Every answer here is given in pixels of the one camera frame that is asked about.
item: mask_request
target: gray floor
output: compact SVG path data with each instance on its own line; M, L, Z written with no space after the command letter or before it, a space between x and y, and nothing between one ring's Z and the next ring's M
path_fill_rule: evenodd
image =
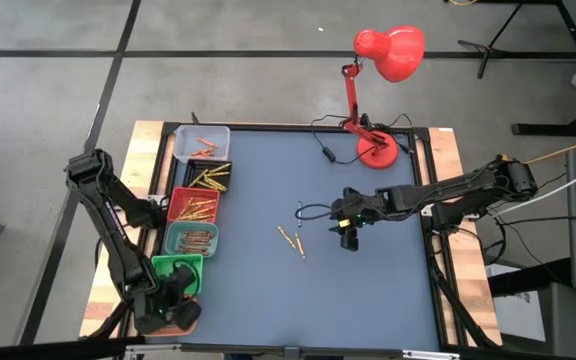
M576 0L567 1L576 21ZM0 49L114 49L128 0L0 0ZM486 42L511 5L456 7L440 0L143 0L129 49L350 49L364 27L419 25L427 50ZM569 51L574 44L556 10L526 6L499 42L509 50ZM346 109L343 59L127 59L99 146L121 164L139 119L306 123ZM43 259L66 188L61 172L79 153L106 79L109 59L0 59L0 345L11 344ZM483 80L473 61L428 60L392 85L372 66L357 79L360 110L389 122L407 113L416 126L455 129L462 163L474 169L504 152L527 160L576 139L515 137L509 124L565 123L576 116L576 64L494 61ZM563 173L563 158L533 168L539 182ZM566 212L554 196L506 220ZM478 225L485 243L499 234ZM543 261L568 254L567 225L518 226ZM97 239L78 211L38 337L76 338L94 274ZM514 234L505 259L532 265Z

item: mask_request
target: lamp shade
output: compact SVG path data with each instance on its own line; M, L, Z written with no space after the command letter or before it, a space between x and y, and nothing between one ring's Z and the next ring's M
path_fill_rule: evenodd
M377 71L390 82L412 75L424 57L424 34L414 26L396 26L386 33L369 29L355 36L357 55L375 61Z

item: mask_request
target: lamp base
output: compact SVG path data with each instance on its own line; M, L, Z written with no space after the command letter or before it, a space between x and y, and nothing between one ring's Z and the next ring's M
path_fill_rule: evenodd
M375 151L368 151L368 149L374 147L374 145L364 139L359 139L357 143L357 155L368 151L359 160L366 166L371 169L375 170L383 170L390 167L390 165L395 163L397 160L397 155L399 154L399 147L397 146L397 142L390 134L386 134L381 131L372 131L377 135L381 135L384 139L386 139L386 144L388 147L375 150Z

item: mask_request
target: white cable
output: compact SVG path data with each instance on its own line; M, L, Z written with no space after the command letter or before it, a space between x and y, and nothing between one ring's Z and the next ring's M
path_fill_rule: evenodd
M515 205L515 206L513 206L513 207L511 207L511 208L508 208L508 209L506 209L506 210L504 210L504 211L500 211L500 212L494 214L492 217L493 217L493 218L496 218L496 217L498 217L499 215L503 215L503 214L508 213L508 212L511 212L511 211L513 211L513 210L519 209L520 207L524 207L524 206L526 206L526 205L530 205L530 204L536 203L537 201L542 200L542 199L545 199L545 198L547 198L548 196L553 195L553 194L555 194L555 193L557 193L557 192L559 192L559 191L561 191L561 190L569 187L570 185L573 185L574 183L576 183L576 179L574 179L573 181L569 182L568 184L563 185L563 186L561 186L561 187L558 187L558 188L556 188L555 190L553 190L553 191L551 191L551 192L549 192L549 193L547 193L547 194L544 194L544 195L542 195L542 196L540 196L540 197L536 197L536 198L534 198L534 199L532 199L532 200L530 200L530 201L526 201L525 203L521 203L521 204L519 204L519 205Z

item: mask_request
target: red desk lamp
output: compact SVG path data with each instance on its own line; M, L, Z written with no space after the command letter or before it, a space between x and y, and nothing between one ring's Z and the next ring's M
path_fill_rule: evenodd
M357 56L374 60L381 76L397 83L406 80L421 63L424 56L424 35L413 26L397 26L386 33L362 30L355 36L354 48ZM385 169L397 159L397 143L389 134L366 130L359 122L355 77L361 69L362 63L357 59L353 64L341 68L346 80L350 111L350 117L343 126L360 137L357 154L365 153L360 157L361 162L373 169Z

